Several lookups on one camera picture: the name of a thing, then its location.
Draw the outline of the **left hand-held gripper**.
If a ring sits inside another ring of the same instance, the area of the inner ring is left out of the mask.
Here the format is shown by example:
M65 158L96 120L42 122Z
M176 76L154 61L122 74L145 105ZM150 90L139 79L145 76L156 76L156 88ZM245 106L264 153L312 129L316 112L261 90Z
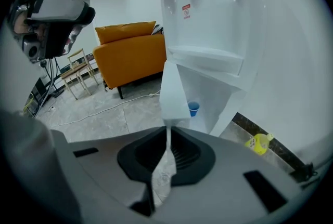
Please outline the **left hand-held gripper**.
M16 34L17 18L25 17L29 25L45 24L43 41L34 33ZM89 24L95 10L82 0L14 0L9 12L11 35L31 62L61 56L76 24Z

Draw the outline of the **yellow plastic bottle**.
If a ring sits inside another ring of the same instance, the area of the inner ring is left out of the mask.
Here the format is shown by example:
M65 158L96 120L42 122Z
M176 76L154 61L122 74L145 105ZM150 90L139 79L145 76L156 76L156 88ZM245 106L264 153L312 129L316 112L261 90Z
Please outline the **yellow plastic bottle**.
M245 146L258 155L264 155L273 139L274 136L272 134L256 134L245 143Z

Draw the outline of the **white water dispenser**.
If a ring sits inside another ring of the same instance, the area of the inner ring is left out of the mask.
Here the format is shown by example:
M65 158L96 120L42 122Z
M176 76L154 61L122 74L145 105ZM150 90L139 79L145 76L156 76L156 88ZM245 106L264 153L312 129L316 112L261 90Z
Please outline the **white water dispenser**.
M218 137L253 86L264 51L264 0L161 0L162 119ZM190 116L188 102L200 108Z

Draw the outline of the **black tripod stand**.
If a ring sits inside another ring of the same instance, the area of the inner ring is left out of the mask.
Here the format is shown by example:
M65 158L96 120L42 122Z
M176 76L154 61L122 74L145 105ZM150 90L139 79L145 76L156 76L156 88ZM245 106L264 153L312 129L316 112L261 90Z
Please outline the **black tripod stand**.
M51 97L56 99L63 93L63 90L57 88L55 85L55 80L60 78L61 72L57 59L43 60L40 62L40 67L45 70L46 75L49 77L49 82L46 84L46 92L41 96L39 101L39 110Z

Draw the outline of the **person's left hand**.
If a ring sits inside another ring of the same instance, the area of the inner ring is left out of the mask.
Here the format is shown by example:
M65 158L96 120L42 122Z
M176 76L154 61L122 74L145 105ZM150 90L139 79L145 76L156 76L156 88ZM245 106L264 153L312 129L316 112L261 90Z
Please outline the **person's left hand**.
M14 24L14 32L16 34L28 34L28 33L34 33L37 35L37 39L39 41L43 41L45 37L45 30L46 25L45 24L37 24L37 25L29 25L27 23L27 19L25 17L15 21Z

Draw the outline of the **blue cup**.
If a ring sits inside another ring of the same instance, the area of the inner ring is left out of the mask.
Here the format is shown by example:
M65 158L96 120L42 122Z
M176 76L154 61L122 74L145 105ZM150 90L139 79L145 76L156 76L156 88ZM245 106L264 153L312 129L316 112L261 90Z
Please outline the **blue cup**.
M190 116L194 117L200 108L200 104L195 101L190 101L190 102L188 102L188 108L189 108Z

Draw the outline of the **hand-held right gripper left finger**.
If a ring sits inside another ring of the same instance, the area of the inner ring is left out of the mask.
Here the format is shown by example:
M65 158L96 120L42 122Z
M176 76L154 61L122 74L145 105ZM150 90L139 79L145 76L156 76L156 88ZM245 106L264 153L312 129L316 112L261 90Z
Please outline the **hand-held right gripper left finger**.
M153 188L156 168L166 150L165 127L106 139L71 142L85 172L125 207L152 215L162 204Z

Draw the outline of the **black plastic block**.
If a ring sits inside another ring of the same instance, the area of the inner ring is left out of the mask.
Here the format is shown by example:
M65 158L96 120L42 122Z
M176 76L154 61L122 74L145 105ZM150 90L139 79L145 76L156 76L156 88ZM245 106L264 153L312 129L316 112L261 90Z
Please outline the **black plastic block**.
M290 175L296 182L301 183L308 181L310 178L316 176L317 174L318 172L315 171L313 164L310 163L296 169Z

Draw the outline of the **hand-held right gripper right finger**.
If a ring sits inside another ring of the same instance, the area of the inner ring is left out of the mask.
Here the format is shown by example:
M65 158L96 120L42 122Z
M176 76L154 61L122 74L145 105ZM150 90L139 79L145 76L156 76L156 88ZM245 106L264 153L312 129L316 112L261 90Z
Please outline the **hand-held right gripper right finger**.
M289 202L299 186L288 173L267 162L250 149L219 137L185 128L172 128L172 142L188 135L206 143L215 153L215 163L198 183L172 187L156 211L160 222L253 222L269 211L245 177L259 172Z

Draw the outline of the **orange sofa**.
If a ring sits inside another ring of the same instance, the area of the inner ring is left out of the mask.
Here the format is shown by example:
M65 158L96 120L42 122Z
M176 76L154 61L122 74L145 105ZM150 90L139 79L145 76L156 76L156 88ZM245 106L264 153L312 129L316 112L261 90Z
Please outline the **orange sofa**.
M123 99L122 86L163 71L167 59L164 34L100 44L93 49L93 56L104 86L116 88Z

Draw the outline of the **wooden chair brown seat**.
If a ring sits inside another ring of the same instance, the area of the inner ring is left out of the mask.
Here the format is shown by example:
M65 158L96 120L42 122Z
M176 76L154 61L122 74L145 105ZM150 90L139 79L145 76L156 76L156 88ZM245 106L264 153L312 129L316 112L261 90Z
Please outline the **wooden chair brown seat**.
M71 61L71 58L82 54L83 55L83 61L81 63L79 62L74 62ZM68 84L68 81L70 81L71 84L73 84L73 79L76 78L78 80L78 82L80 83L80 85L82 86L82 88L89 94L91 95L91 92L88 90L88 87L83 79L83 76L81 74L82 71L86 70L88 72L88 75L90 76L90 78L92 78L97 85L99 85L96 77L95 77L95 71L92 68L90 62L87 59L87 56L84 52L84 49L81 48L78 51L74 52L73 54L71 54L70 56L68 56L68 61L70 62L70 70L68 70L67 72L63 73L60 75L60 78L62 79L62 81L64 82L64 85L66 87L66 89L71 93L71 95L75 98L75 100L77 100L78 98L76 97L76 95L74 94L74 92L72 91L70 85Z

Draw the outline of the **long orange cushion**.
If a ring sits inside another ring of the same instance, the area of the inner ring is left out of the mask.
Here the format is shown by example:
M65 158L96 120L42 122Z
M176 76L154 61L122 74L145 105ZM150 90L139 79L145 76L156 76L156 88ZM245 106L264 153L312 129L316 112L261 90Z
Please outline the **long orange cushion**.
M109 25L96 27L95 31L99 38L100 44L103 45L131 37L150 35L155 27L155 24L155 21L151 21Z

